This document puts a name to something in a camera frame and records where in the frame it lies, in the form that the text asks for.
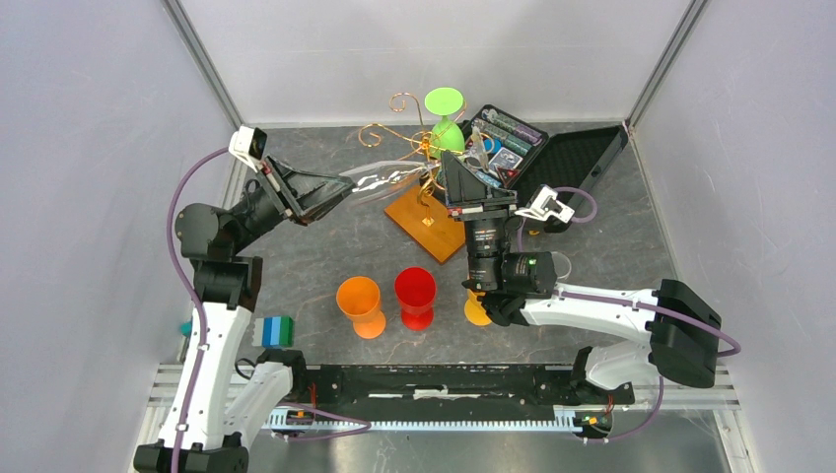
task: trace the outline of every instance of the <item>yellow cup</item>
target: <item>yellow cup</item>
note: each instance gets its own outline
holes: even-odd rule
[[[485,311],[485,308],[476,299],[478,296],[483,296],[484,294],[485,293],[474,293],[468,289],[467,302],[464,303],[464,316],[467,317],[467,320],[469,320],[470,323],[480,327],[491,323],[491,318],[488,317],[488,313]]]
[[[361,338],[375,338],[386,328],[386,317],[381,312],[381,288],[365,276],[356,276],[340,285],[337,305],[354,323],[354,331]]]

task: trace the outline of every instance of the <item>open black case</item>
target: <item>open black case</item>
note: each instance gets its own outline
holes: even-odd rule
[[[480,108],[475,117],[481,116],[485,108],[494,108],[516,121],[523,122],[491,104]],[[465,138],[470,136],[471,121],[467,120],[459,125]],[[526,125],[546,135],[539,128],[527,123]],[[577,187],[591,192],[615,157],[627,146],[627,142],[627,131],[620,125],[550,136],[522,157],[522,162],[517,168],[520,174],[509,181],[508,186],[517,192],[517,202],[520,206],[525,205],[542,184],[551,187]],[[562,193],[558,198],[576,212],[584,202],[584,197],[579,194]],[[572,224],[564,224],[555,219],[544,223],[528,223],[532,230],[540,229],[547,233],[565,232],[570,225]]]

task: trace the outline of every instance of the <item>wooden stand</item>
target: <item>wooden stand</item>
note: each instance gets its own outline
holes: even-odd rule
[[[424,198],[424,203],[430,206],[430,218],[433,220],[428,227],[424,223],[427,207],[418,203],[420,191],[421,188],[415,185],[386,207],[385,212],[439,263],[444,264],[464,245],[464,224],[453,220],[447,207],[428,196]]]

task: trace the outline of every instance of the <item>gray floor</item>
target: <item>gray floor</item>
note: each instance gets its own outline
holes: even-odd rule
[[[581,124],[544,124],[549,132],[582,129]],[[411,134],[412,127],[397,127]],[[405,142],[383,137],[376,148],[357,141],[357,128],[269,131],[267,151],[299,169],[340,172],[409,151]],[[573,264],[567,282],[609,289],[641,289],[671,277],[667,251],[632,147],[613,162],[595,188],[598,216],[559,235],[526,235],[528,250],[559,250]],[[607,336],[566,327],[477,327],[463,314],[460,282],[464,249],[438,264],[383,213],[390,202],[337,207],[308,228],[280,225],[247,250],[264,257],[264,277],[255,316],[291,315],[295,348],[312,364],[377,363],[571,363],[580,348],[608,344]],[[585,214],[589,208],[582,208]],[[410,266],[430,271],[438,284],[436,319],[422,332],[400,322],[392,284]],[[352,276],[368,276],[381,287],[386,330],[362,340],[340,312],[334,296]],[[242,355],[256,350],[243,347]]]
[[[549,133],[595,125],[545,124]],[[401,128],[409,131],[412,128]],[[408,151],[385,136],[362,147],[356,128],[283,129],[269,132],[268,152],[299,169],[340,172]],[[672,269],[639,164],[631,147],[617,157],[593,191],[598,217],[560,235],[525,236],[526,249],[569,255],[569,283],[610,289],[641,289],[672,277]],[[565,327],[476,327],[463,315],[464,250],[439,265],[384,214],[388,202],[337,207],[301,228],[282,224],[248,250],[264,256],[256,316],[291,315],[295,348],[310,364],[384,363],[571,363],[578,349],[614,340]],[[588,208],[582,208],[583,215]],[[438,282],[436,320],[423,332],[400,323],[392,290],[409,266],[428,269]],[[362,340],[340,313],[334,296],[351,276],[371,277],[381,287],[385,333]],[[258,351],[243,347],[243,355]],[[619,413],[616,432],[629,430],[645,413]],[[663,413],[644,434],[604,447],[584,447],[553,434],[372,433],[355,438],[297,444],[259,436],[251,451],[253,472],[469,472],[622,471],[726,472],[728,465],[710,413]]]

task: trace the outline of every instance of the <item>purple cable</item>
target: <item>purple cable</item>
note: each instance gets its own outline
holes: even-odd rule
[[[555,191],[559,192],[560,189],[567,190],[566,187],[558,187],[558,188],[555,189]],[[597,212],[597,205],[595,205],[593,203],[592,204],[592,212],[590,213],[590,216],[594,217],[594,214],[596,212]],[[523,225],[524,224],[525,224],[525,218],[522,219],[522,223],[520,224],[520,227],[517,229],[517,251],[520,252],[520,253],[523,252]],[[561,294],[558,293],[557,291],[555,291],[554,294],[557,295],[557,296],[561,296]],[[630,300],[630,299],[610,298],[610,297],[607,297],[607,296],[573,293],[573,292],[570,292],[570,291],[564,291],[562,293],[562,297],[570,298],[570,299],[578,299],[578,300],[581,300],[581,301],[592,301],[592,302],[596,302],[596,303],[616,304],[616,305],[622,305],[622,306],[632,306],[633,305],[633,301]],[[726,343],[731,345],[731,348],[729,350],[725,350],[723,352],[718,353],[717,354],[718,358],[730,357],[732,355],[736,355],[736,354],[740,353],[741,347],[740,347],[740,344],[736,340],[734,340],[729,335],[723,333],[722,331],[718,330],[717,328],[712,327],[711,325],[709,325],[705,322],[702,322],[700,320],[691,318],[691,317],[685,315],[684,313],[677,312],[676,310],[671,310],[669,308],[660,307],[660,306],[655,305],[655,304],[636,303],[636,307],[637,308],[643,308],[643,309],[646,309],[646,310],[653,310],[655,312],[661,313],[662,315],[666,315],[668,317],[675,318],[675,319],[680,320],[682,322],[693,325],[693,326],[695,326],[695,327],[697,327],[701,330],[704,330],[704,331],[708,332],[709,334],[711,334],[711,335],[713,335],[713,336],[715,336],[715,337],[717,337],[721,340],[724,340]],[[656,400],[656,405],[654,405],[654,408],[651,411],[648,418],[645,419],[645,421],[642,422],[642,424],[639,425],[639,427],[637,427],[637,428],[635,428],[631,431],[625,432],[624,434],[619,434],[619,435],[617,435],[615,437],[612,437],[612,438],[587,439],[587,442],[608,443],[610,441],[628,439],[628,438],[634,436],[635,434],[643,431],[647,426],[649,426],[653,422],[653,420],[659,414],[659,410],[662,408],[662,397],[663,397],[663,395],[664,395],[664,377],[659,376],[659,398]]]
[[[315,407],[306,406],[305,404],[298,404],[295,402],[281,402],[279,403],[279,407],[291,407],[293,409],[299,409],[301,411],[308,411],[313,412],[314,414],[319,414],[322,417],[327,417],[329,419],[333,419],[335,421],[342,421],[342,422],[350,422],[352,424],[359,424],[363,427],[360,429],[354,429],[348,432],[336,432],[333,434],[328,434],[325,436],[319,437],[289,437],[287,438],[288,441],[314,441],[314,440],[328,440],[328,439],[339,439],[340,437],[348,437],[348,436],[355,436],[357,434],[362,434],[363,432],[367,432],[369,429],[372,428],[372,423],[369,421],[362,421],[360,419],[353,419],[351,417],[344,417],[337,414],[331,414],[330,412],[325,412]]]
[[[587,202],[589,202],[590,205],[592,205],[592,211],[588,215],[586,215],[585,217],[572,217],[572,222],[576,224],[585,224],[586,222],[591,222],[592,219],[595,218],[595,215],[597,215],[598,203],[595,202],[595,199],[593,199],[592,196],[585,190],[579,189],[577,187],[555,187],[554,191],[557,193],[573,192],[576,194],[581,194],[585,199],[587,199]]]
[[[595,215],[598,214],[598,203],[595,202],[595,199],[585,190],[579,189],[577,187],[555,187],[554,191],[557,193],[560,192],[574,192],[576,194],[581,194],[590,205],[592,205],[592,211],[586,215],[585,217],[572,217],[572,222],[576,224],[585,224],[586,222],[591,222],[592,219],[595,218]],[[523,252],[523,227],[525,226],[525,217],[522,217],[522,223],[520,227],[517,229],[517,251],[522,253]]]
[[[592,301],[592,302],[595,302],[595,303],[607,303],[607,304],[616,304],[616,305],[622,305],[622,306],[632,306],[633,305],[633,301],[630,300],[630,299],[609,298],[607,296],[597,296],[597,295],[593,295],[593,294],[573,293],[573,292],[570,292],[570,291],[564,291],[563,294],[562,294],[562,297],[570,298],[570,299],[579,299],[579,300],[582,300],[582,301]],[[658,312],[662,315],[666,315],[668,317],[675,318],[676,320],[679,320],[681,322],[685,322],[687,324],[693,325],[693,326],[699,328],[700,330],[706,331],[710,335],[712,335],[714,337],[717,337],[717,338],[725,341],[729,345],[731,345],[730,349],[718,353],[717,354],[718,358],[730,357],[731,355],[736,355],[736,354],[740,353],[741,347],[740,347],[740,344],[736,340],[734,340],[729,335],[721,332],[720,330],[712,327],[711,325],[709,325],[709,324],[707,324],[707,323],[705,323],[701,320],[691,318],[691,317],[685,315],[684,313],[677,312],[676,310],[671,310],[669,308],[660,307],[660,306],[655,305],[655,304],[636,303],[636,307],[637,308],[643,308],[643,309],[646,309],[646,310],[652,310],[652,311]]]
[[[206,343],[206,309],[203,308],[203,303],[200,301],[200,298],[197,297],[197,293],[191,286],[191,283],[189,282],[188,277],[185,275],[182,266],[180,266],[180,262],[177,259],[177,253],[174,250],[174,211],[177,207],[177,200],[179,200],[180,194],[182,193],[185,184],[188,182],[191,176],[198,169],[200,169],[200,167],[202,167],[206,163],[209,163],[215,158],[223,155],[226,152],[226,148],[221,148],[220,150],[212,153],[206,158],[203,158],[202,160],[198,161],[194,166],[191,167],[191,169],[188,170],[188,172],[180,180],[180,183],[177,185],[177,189],[174,191],[172,203],[171,205],[169,205],[168,220],[166,221],[166,235],[168,236],[166,243],[169,245],[169,257],[172,259],[172,264],[174,265],[174,270],[177,272],[177,276],[180,278],[180,281],[185,286],[185,289],[188,292],[191,301],[194,303],[194,307],[197,309],[197,318],[198,320],[200,320],[198,346]],[[188,408],[191,405],[191,397],[194,394],[194,385],[197,383],[197,375],[200,372],[200,365],[203,363],[203,353],[203,350],[197,350],[197,354],[194,357],[194,367],[191,370],[191,376],[188,378],[188,384],[186,385],[185,392],[183,393],[183,402],[180,406],[180,416],[177,420],[178,424],[185,424],[186,418],[188,417]],[[180,430],[178,430],[174,435],[174,447],[172,448],[172,473],[177,473],[179,471],[182,437],[183,432]]]
[[[659,397],[657,397],[656,404],[654,404],[654,408],[651,411],[650,415],[648,415],[647,419],[645,419],[644,422],[642,422],[639,425],[639,427],[637,427],[633,430],[627,431],[624,434],[619,434],[615,437],[607,437],[606,439],[586,439],[586,442],[587,443],[597,443],[597,444],[610,443],[611,441],[628,439],[628,438],[634,436],[635,434],[643,431],[650,424],[653,423],[653,420],[659,414],[659,410],[662,408],[662,397],[663,396],[664,396],[664,377],[659,376]]]

